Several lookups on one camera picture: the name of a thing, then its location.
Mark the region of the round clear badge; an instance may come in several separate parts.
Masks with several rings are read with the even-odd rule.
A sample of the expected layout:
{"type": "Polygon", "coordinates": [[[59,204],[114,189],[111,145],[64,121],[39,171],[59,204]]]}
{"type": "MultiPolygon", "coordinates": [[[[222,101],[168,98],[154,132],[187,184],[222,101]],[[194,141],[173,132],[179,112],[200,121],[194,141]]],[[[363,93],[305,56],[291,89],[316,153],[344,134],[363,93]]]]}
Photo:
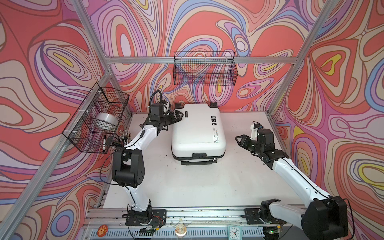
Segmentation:
{"type": "Polygon", "coordinates": [[[175,225],[175,234],[178,238],[183,238],[187,234],[187,226],[183,223],[175,225]]]}

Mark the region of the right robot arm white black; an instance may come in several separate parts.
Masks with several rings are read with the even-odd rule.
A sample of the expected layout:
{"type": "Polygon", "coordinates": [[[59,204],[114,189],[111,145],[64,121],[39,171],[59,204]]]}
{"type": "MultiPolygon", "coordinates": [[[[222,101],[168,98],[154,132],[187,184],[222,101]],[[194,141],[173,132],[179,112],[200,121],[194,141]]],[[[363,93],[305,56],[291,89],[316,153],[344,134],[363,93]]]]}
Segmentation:
{"type": "Polygon", "coordinates": [[[300,228],[310,240],[334,240],[349,234],[347,203],[310,180],[281,150],[275,149],[271,140],[247,135],[235,138],[239,147],[259,157],[263,164],[277,173],[303,201],[305,209],[283,204],[271,199],[262,202],[257,217],[270,223],[282,220],[300,228]]]}

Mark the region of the red round sticker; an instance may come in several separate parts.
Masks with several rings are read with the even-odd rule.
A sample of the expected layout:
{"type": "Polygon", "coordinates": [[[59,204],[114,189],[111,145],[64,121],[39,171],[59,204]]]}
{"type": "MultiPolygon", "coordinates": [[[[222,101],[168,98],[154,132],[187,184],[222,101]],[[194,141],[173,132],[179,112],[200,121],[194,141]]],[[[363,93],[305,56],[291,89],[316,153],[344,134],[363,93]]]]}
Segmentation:
{"type": "Polygon", "coordinates": [[[108,228],[107,225],[101,225],[101,226],[98,228],[98,230],[97,230],[97,236],[98,236],[99,238],[102,238],[102,237],[106,236],[107,233],[108,233],[108,230],[109,230],[109,228],[108,228]]]}

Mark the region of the black suitcase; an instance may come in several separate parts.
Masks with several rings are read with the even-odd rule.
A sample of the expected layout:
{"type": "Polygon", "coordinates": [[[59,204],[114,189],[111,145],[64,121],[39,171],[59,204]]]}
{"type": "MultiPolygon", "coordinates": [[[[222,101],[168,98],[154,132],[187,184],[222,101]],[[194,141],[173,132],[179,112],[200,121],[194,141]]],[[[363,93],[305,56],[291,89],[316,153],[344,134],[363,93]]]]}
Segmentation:
{"type": "Polygon", "coordinates": [[[176,162],[183,166],[216,164],[227,145],[218,104],[176,103],[177,111],[184,116],[172,127],[171,151],[176,162]]]}

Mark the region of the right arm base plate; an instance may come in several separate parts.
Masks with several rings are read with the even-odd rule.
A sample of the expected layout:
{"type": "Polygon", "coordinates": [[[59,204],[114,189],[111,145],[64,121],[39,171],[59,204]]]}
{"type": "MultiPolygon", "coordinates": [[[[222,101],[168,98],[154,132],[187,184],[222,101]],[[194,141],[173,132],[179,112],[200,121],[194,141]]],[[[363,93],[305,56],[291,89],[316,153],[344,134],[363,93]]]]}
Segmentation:
{"type": "Polygon", "coordinates": [[[245,218],[248,225],[285,225],[287,222],[272,216],[265,216],[260,208],[244,209],[241,218],[245,218]]]}

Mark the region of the small teal clock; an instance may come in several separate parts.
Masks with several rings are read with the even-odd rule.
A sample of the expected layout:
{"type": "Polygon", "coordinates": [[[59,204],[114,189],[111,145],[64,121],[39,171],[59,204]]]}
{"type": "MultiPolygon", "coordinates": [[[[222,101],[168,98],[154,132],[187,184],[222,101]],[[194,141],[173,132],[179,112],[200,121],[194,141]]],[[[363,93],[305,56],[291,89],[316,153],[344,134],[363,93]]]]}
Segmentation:
{"type": "Polygon", "coordinates": [[[228,240],[242,240],[242,229],[240,226],[228,225],[228,240]]]}

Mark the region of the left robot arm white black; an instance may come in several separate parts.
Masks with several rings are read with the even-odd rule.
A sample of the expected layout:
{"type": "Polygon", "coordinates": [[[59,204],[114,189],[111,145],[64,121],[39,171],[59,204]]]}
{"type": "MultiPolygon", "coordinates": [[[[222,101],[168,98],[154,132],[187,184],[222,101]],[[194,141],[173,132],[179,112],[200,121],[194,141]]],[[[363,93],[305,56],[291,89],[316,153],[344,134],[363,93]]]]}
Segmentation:
{"type": "Polygon", "coordinates": [[[148,114],[140,124],[141,131],[131,142],[117,151],[113,158],[112,180],[125,189],[132,198],[130,208],[137,213],[146,213],[151,207],[151,200],[139,191],[139,185],[145,177],[144,150],[168,126],[180,122],[185,114],[179,110],[171,111],[162,116],[148,114]]]}

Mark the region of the silver duct tape roll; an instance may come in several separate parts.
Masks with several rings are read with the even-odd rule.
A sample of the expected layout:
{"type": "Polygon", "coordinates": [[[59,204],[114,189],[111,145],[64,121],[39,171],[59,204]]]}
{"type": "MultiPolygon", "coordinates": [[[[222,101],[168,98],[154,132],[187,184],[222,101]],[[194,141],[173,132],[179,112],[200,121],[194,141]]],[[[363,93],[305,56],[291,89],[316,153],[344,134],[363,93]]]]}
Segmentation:
{"type": "Polygon", "coordinates": [[[96,126],[104,131],[112,131],[118,125],[118,119],[108,113],[98,113],[95,119],[96,126]]]}

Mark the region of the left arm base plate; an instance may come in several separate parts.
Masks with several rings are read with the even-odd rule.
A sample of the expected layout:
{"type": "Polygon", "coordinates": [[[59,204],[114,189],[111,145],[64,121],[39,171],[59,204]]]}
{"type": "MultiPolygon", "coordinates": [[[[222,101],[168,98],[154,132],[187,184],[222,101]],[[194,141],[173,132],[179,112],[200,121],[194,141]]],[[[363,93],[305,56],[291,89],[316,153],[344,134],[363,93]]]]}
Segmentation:
{"type": "Polygon", "coordinates": [[[166,224],[167,210],[154,209],[146,212],[129,210],[126,217],[126,226],[155,226],[161,227],[166,224]]]}

